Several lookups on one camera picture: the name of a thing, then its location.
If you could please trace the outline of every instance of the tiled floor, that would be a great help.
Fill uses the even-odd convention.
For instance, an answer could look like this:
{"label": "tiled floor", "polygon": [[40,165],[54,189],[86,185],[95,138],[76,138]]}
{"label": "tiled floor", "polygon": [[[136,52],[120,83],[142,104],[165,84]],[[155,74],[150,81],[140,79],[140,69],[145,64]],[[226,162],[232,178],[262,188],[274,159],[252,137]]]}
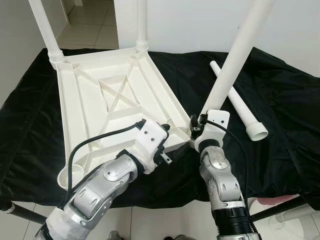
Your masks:
{"label": "tiled floor", "polygon": [[[19,205],[48,216],[54,207],[18,202]],[[40,224],[0,212],[0,238],[32,240]],[[193,201],[184,207],[145,209],[123,207],[108,210],[88,240],[106,240],[116,230],[125,240],[163,240],[185,234],[197,240],[215,239],[217,230],[208,202]]]}
{"label": "tiled floor", "polygon": [[[250,214],[270,207],[272,205],[261,205],[254,201],[250,207]],[[254,223],[263,240],[320,240],[320,212],[286,221],[283,225],[276,224],[273,220],[274,217],[267,217]]]}
{"label": "tiled floor", "polygon": [[118,49],[116,14],[112,0],[84,0],[68,15],[67,25],[58,38],[61,49]]}

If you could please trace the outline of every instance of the pink object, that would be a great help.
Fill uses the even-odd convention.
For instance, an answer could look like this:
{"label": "pink object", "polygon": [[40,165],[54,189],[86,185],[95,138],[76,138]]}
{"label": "pink object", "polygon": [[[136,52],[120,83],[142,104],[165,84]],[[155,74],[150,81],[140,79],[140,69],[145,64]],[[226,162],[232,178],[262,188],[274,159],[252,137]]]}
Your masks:
{"label": "pink object", "polygon": [[277,197],[257,197],[257,201],[262,205],[276,205],[279,203],[283,203],[289,201],[297,197],[297,195],[284,195],[284,196],[277,196]]}

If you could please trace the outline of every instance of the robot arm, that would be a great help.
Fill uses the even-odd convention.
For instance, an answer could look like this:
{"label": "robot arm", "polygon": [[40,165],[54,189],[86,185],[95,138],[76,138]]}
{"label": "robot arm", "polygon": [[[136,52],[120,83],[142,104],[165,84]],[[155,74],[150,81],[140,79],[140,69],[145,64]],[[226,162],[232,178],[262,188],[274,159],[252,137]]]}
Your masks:
{"label": "robot arm", "polygon": [[231,172],[231,166],[222,149],[225,132],[207,122],[225,129],[229,113],[209,110],[200,120],[192,120],[194,148],[200,153],[200,175],[205,181],[211,203],[212,216],[218,228],[218,240],[259,240],[249,221],[248,211],[240,185]]}
{"label": "robot arm", "polygon": [[170,162],[163,153],[169,127],[146,121],[134,146],[129,151],[121,151],[116,159],[101,165],[77,189],[63,210],[55,208],[35,239],[85,240],[129,183],[142,173],[151,173],[160,164],[159,157]]}

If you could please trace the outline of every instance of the white pole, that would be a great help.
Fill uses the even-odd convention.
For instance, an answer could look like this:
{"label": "white pole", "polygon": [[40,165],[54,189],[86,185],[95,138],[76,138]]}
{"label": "white pole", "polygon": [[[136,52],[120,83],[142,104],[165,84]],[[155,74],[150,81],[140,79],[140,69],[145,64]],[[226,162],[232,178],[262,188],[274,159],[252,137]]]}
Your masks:
{"label": "white pole", "polygon": [[[210,66],[215,75],[218,77],[221,69],[216,61],[211,61]],[[246,133],[249,135],[252,141],[260,141],[261,139],[264,139],[266,136],[268,136],[268,130],[261,122],[258,122],[256,117],[250,111],[246,103],[242,100],[233,86],[228,93],[228,98],[230,99],[236,112],[241,118],[243,124],[245,125]]]}
{"label": "white pole", "polygon": [[219,110],[224,103],[241,68],[245,64],[259,29],[262,28],[272,9],[274,0],[255,0],[249,14],[244,20],[235,38],[231,50],[225,60],[221,73],[201,111],[205,114],[209,109]]}
{"label": "white pole", "polygon": [[41,0],[29,0],[29,4],[36,23],[38,24],[46,48],[48,49],[49,60],[53,68],[56,69],[55,63],[63,62],[65,59],[64,54],[57,44],[56,37],[51,29]]}
{"label": "white pole", "polygon": [[138,51],[148,50],[147,38],[147,0],[137,0],[137,32],[136,49]]}
{"label": "white pole", "polygon": [[290,209],[288,211],[285,211],[283,213],[277,214],[275,216],[275,219],[279,223],[283,223],[285,221],[289,221],[292,219],[297,219],[303,216],[311,215],[318,213],[319,211],[314,210],[309,204],[298,206],[294,209]]}

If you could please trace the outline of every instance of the black cloth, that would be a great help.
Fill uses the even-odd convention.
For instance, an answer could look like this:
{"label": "black cloth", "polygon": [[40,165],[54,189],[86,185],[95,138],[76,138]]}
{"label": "black cloth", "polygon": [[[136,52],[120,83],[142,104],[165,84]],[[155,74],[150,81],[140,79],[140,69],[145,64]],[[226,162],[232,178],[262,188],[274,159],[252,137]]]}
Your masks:
{"label": "black cloth", "polygon": [[[96,49],[64,50],[77,55]],[[215,82],[211,60],[222,67],[227,54],[149,52],[188,115],[199,114]],[[234,87],[269,131],[253,142],[227,99],[228,128],[242,141],[248,158],[248,195],[277,197],[300,194],[320,210],[320,79],[254,48]],[[65,191],[57,175],[65,166],[57,75],[43,49],[0,111],[0,200],[58,205]],[[225,155],[244,187],[245,159],[226,134]],[[199,154],[185,146],[170,154],[174,162],[142,175],[113,207],[180,207],[208,201],[199,174]]]}

